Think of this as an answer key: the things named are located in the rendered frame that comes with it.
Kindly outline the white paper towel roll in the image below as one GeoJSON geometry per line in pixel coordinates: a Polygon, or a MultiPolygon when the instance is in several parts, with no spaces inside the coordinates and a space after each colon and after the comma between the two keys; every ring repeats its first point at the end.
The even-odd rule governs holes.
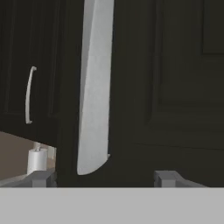
{"type": "Polygon", "coordinates": [[[27,174],[47,169],[47,149],[31,149],[28,153],[27,174]]]}

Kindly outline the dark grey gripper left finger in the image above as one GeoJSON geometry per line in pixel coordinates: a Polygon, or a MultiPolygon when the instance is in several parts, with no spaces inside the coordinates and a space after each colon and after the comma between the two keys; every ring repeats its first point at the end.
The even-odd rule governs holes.
{"type": "Polygon", "coordinates": [[[3,180],[3,187],[56,187],[55,170],[34,171],[3,180]]]}

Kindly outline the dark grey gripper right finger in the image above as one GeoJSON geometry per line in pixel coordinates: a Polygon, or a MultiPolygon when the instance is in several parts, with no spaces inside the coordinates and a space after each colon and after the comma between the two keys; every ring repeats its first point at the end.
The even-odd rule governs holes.
{"type": "Polygon", "coordinates": [[[202,184],[183,178],[176,171],[154,171],[155,187],[203,187],[202,184]]]}

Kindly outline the black open cabinet door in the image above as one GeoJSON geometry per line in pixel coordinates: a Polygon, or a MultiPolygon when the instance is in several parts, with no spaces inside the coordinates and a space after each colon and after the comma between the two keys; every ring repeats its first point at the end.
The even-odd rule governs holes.
{"type": "Polygon", "coordinates": [[[64,52],[56,154],[58,187],[76,186],[81,88],[81,49],[85,0],[66,0],[64,52]]]}

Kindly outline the black panelled cabinet door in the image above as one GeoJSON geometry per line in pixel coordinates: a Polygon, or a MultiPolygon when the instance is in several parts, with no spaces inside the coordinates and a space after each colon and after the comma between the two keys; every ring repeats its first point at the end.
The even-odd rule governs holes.
{"type": "Polygon", "coordinates": [[[224,0],[115,0],[111,84],[110,157],[84,186],[224,187],[224,0]]]}

